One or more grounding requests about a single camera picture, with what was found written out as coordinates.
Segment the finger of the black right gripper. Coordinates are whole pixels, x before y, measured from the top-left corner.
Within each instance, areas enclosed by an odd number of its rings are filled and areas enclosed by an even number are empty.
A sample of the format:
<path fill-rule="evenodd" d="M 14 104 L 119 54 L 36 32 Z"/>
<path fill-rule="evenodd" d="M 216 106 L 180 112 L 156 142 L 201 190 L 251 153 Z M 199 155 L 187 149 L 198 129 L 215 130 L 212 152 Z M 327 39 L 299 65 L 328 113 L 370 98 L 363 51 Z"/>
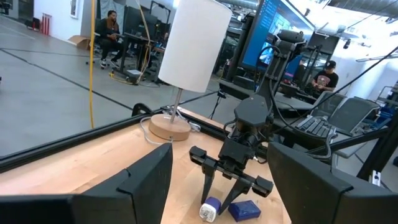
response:
<path fill-rule="evenodd" d="M 203 171 L 203 174 L 205 175 L 205 180 L 204 180 L 204 185 L 203 185 L 203 192 L 201 195 L 201 204 L 204 204 L 205 200 L 208 197 L 208 194 L 210 192 L 210 189 L 211 189 L 214 177 L 215 177 L 215 168 L 212 166 L 203 164 L 202 171 Z"/>
<path fill-rule="evenodd" d="M 218 214 L 221 215 L 228 208 L 233 200 L 235 200 L 241 194 L 247 194 L 248 191 L 249 184 L 244 182 L 243 180 L 237 180 L 232 189 L 229 191 L 229 194 L 225 198 L 224 202 L 221 204 Z"/>

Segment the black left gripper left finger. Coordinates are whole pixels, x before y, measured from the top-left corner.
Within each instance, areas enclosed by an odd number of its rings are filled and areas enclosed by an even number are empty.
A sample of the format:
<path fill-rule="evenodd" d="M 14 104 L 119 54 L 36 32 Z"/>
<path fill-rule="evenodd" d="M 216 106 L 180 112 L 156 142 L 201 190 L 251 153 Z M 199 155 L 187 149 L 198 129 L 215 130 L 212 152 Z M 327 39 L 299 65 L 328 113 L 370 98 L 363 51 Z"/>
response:
<path fill-rule="evenodd" d="M 165 143 L 83 192 L 74 202 L 74 223 L 160 223 L 173 166 L 173 148 Z"/>

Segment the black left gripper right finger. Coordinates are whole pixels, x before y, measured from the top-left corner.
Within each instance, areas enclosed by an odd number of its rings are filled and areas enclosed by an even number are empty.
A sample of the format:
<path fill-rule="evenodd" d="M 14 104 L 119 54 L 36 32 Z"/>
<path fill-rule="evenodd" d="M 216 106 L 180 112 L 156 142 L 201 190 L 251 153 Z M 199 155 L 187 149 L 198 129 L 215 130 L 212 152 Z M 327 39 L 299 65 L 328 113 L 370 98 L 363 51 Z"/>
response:
<path fill-rule="evenodd" d="M 385 223 L 384 188 L 279 143 L 267 156 L 292 223 Z"/>

